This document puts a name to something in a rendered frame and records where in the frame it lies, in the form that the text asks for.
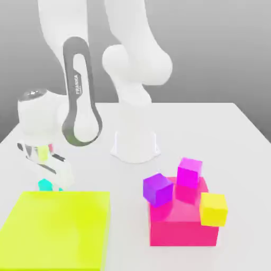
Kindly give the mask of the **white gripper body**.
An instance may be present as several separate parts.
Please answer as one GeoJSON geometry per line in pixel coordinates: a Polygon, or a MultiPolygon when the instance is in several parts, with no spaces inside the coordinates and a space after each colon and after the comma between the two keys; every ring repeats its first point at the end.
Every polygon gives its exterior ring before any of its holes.
{"type": "Polygon", "coordinates": [[[40,179],[47,179],[59,188],[70,188],[75,182],[70,163],[57,154],[49,155],[44,164],[26,158],[26,164],[40,179]]]}

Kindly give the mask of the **small cyan cube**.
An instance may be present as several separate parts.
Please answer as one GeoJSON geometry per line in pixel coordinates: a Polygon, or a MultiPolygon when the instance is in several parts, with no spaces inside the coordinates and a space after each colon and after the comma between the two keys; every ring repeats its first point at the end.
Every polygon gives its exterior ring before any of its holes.
{"type": "Polygon", "coordinates": [[[39,191],[63,191],[57,184],[50,182],[47,179],[42,179],[38,182],[39,191]]]}

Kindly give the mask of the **small purple cube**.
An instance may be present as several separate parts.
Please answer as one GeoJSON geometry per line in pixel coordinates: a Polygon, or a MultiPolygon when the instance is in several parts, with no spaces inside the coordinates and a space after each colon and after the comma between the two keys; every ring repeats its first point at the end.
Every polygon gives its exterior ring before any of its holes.
{"type": "Polygon", "coordinates": [[[174,183],[161,173],[143,180],[143,197],[153,207],[160,207],[173,199],[174,183]]]}

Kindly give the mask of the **small magenta cube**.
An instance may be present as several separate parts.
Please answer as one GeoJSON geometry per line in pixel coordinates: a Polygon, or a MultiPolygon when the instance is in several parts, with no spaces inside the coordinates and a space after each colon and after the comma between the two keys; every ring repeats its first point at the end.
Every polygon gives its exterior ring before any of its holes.
{"type": "Polygon", "coordinates": [[[202,171],[203,162],[183,157],[177,170],[177,185],[196,189],[202,171]]]}

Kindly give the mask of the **small yellow cube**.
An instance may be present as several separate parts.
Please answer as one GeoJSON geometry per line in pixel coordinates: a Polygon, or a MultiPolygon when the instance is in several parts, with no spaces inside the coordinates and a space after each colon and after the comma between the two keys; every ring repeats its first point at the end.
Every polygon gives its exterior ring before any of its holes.
{"type": "Polygon", "coordinates": [[[208,227],[225,226],[228,206],[223,194],[201,193],[199,206],[201,225],[208,227]]]}

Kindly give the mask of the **large yellow-green box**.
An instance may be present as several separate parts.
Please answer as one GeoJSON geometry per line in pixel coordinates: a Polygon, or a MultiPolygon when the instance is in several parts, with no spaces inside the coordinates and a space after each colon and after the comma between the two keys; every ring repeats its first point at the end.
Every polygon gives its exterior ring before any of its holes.
{"type": "Polygon", "coordinates": [[[110,193],[23,192],[0,229],[0,271],[105,271],[110,193]]]}

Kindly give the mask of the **large pink box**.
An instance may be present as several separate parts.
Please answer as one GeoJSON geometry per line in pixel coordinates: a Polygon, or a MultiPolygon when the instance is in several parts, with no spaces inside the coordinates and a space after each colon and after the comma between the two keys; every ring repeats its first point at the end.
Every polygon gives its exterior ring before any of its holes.
{"type": "Polygon", "coordinates": [[[149,243],[151,246],[216,246],[219,228],[202,226],[200,199],[202,192],[208,192],[203,177],[199,178],[197,189],[181,187],[176,177],[172,201],[160,206],[148,206],[149,243]]]}

